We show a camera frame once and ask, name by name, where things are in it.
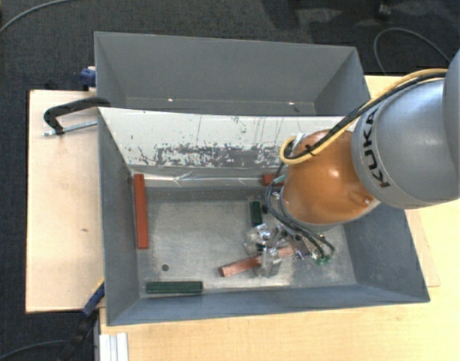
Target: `yellow cable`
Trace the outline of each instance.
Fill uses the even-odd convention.
[[[376,101],[380,100],[380,98],[382,98],[384,95],[386,95],[389,91],[392,91],[393,89],[395,89],[396,87],[400,86],[401,84],[404,84],[412,79],[416,79],[417,77],[422,77],[422,76],[426,76],[428,74],[437,74],[437,73],[445,73],[447,72],[446,69],[444,68],[430,68],[430,69],[424,69],[424,70],[421,70],[421,71],[416,71],[416,72],[413,72],[411,74],[408,74],[408,75],[405,75],[404,77],[402,77],[401,79],[397,80],[396,82],[390,84],[389,86],[387,86],[384,90],[382,90],[382,92],[380,92],[377,96],[375,96],[374,98],[372,98],[371,100],[369,100],[368,102],[366,102],[362,108],[366,108],[370,105],[372,105],[373,103],[375,103]],[[342,135],[358,118],[355,118],[352,122],[349,122],[349,124],[345,125],[345,127],[342,127],[342,129],[338,130],[335,134],[333,134],[333,136],[331,136],[327,141],[325,141],[324,143],[322,143],[320,146],[318,146],[317,148],[315,148],[314,150],[312,150],[312,154],[313,155],[316,155],[322,151],[324,151],[324,149],[326,149],[331,143],[333,143],[340,135]],[[279,157],[280,157],[280,160],[287,164],[287,165],[297,165],[299,163],[303,163],[303,162],[306,162],[308,161],[311,157],[312,157],[312,154],[308,153],[307,155],[303,155],[301,156],[300,158],[295,158],[295,159],[287,159],[285,157],[285,149],[296,139],[296,136],[291,136],[290,138],[287,138],[283,144],[282,144],[282,147],[280,148],[280,152],[279,152]]]

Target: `wooden board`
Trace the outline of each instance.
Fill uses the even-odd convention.
[[[372,94],[395,77],[367,77]],[[95,93],[30,93],[26,311],[81,309],[103,276],[97,128],[43,137],[44,112]],[[95,119],[96,110],[61,118],[63,126]],[[410,226],[428,286],[439,284],[416,211]]]

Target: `dark gray carpet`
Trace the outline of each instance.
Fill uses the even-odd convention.
[[[2,0],[0,26],[49,0]],[[373,18],[377,0],[93,0],[40,11],[0,37],[0,355],[39,341],[67,339],[78,314],[25,314],[26,92],[80,89],[78,75],[92,65],[92,33],[144,32],[259,39],[357,47],[368,74],[379,73],[376,34],[390,26],[419,32],[449,57],[460,47],[460,0],[396,0],[389,23]],[[380,42],[387,71],[446,66],[429,46],[408,35]],[[55,359],[58,347],[14,359]],[[91,347],[75,359],[91,359]]]

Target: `wooden stick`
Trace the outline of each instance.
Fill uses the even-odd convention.
[[[147,249],[148,244],[148,221],[147,221],[147,197],[145,196],[145,178],[143,174],[133,175],[135,188],[135,214],[137,222],[137,248]]]

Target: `wooden table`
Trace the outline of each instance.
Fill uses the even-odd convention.
[[[393,79],[367,77],[372,94]],[[28,313],[81,308],[103,275],[97,130],[41,136],[47,108],[87,95],[30,95]],[[62,122],[94,116],[85,111]],[[132,360],[460,359],[460,201],[407,216],[428,304],[112,327],[101,314],[100,330],[127,332]]]

